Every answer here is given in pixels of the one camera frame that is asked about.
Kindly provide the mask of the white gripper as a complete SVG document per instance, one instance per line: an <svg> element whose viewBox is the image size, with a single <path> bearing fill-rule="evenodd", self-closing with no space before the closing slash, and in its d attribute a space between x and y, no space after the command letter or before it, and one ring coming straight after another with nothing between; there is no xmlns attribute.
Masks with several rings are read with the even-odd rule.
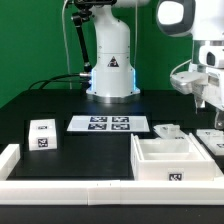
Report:
<svg viewBox="0 0 224 224"><path fill-rule="evenodd" d="M215 128L224 129L224 69L207 67L193 85L196 113L204 109L204 101L220 109L216 112Z"/></svg>

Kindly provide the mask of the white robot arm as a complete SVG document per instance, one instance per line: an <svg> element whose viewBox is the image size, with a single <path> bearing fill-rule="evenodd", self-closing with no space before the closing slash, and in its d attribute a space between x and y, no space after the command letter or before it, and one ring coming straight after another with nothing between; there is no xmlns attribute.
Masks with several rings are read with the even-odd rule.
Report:
<svg viewBox="0 0 224 224"><path fill-rule="evenodd" d="M81 21L94 21L97 63L90 69L91 98L111 103L139 92L130 65L130 29L112 14L114 7L146 5L150 0L75 0ZM224 0L159 0L156 22L164 34L190 35L188 69L170 73L172 86L192 94L198 109L216 108L215 127L224 129Z"/></svg>

